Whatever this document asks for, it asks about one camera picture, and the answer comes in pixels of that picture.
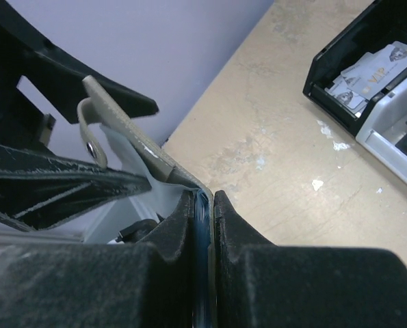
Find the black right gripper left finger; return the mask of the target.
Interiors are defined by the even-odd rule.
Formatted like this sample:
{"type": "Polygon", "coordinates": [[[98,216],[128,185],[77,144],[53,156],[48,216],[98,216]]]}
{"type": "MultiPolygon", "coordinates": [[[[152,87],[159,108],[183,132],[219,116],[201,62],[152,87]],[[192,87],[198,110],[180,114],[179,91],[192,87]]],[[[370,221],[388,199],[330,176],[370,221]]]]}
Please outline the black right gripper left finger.
{"type": "Polygon", "coordinates": [[[134,244],[14,245],[0,255],[0,327],[190,327],[194,197],[134,244]]]}

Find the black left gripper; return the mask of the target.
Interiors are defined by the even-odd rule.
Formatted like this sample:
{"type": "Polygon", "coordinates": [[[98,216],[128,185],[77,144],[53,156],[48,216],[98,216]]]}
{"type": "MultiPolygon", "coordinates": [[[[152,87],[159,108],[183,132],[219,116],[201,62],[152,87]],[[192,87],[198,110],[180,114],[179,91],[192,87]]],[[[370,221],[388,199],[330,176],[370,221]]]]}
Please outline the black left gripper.
{"type": "Polygon", "coordinates": [[[86,97],[81,81],[88,75],[128,116],[158,113],[153,99],[74,58],[0,1],[0,223],[22,232],[47,230],[108,202],[150,191],[143,176],[45,155],[52,153],[48,143],[55,118],[18,89],[21,77],[74,124],[76,106],[86,97]]]}

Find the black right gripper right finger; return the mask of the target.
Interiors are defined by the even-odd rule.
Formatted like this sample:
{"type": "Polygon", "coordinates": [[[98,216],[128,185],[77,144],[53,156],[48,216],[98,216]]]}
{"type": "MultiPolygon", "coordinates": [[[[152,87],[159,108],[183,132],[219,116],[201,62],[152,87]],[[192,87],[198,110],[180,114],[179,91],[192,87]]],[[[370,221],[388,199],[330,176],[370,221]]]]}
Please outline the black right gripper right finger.
{"type": "Polygon", "coordinates": [[[407,268],[391,251],[277,246],[214,197],[220,327],[407,327],[407,268]]]}

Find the grey card holder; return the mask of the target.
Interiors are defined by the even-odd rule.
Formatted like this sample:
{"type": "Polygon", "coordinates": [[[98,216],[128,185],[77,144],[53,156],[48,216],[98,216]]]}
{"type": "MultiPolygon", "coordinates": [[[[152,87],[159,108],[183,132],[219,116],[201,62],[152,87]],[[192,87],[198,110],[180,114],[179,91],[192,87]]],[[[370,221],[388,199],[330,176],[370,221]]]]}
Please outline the grey card holder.
{"type": "Polygon", "coordinates": [[[77,105],[77,117],[81,139],[90,156],[99,167],[107,168],[107,155],[90,129],[91,124],[99,124],[122,168],[148,179],[152,190],[142,199],[164,218],[172,214],[182,192],[193,192],[196,248],[198,255],[206,256],[212,242],[210,190],[145,135],[94,77],[87,76],[82,83],[88,97],[77,105]]]}

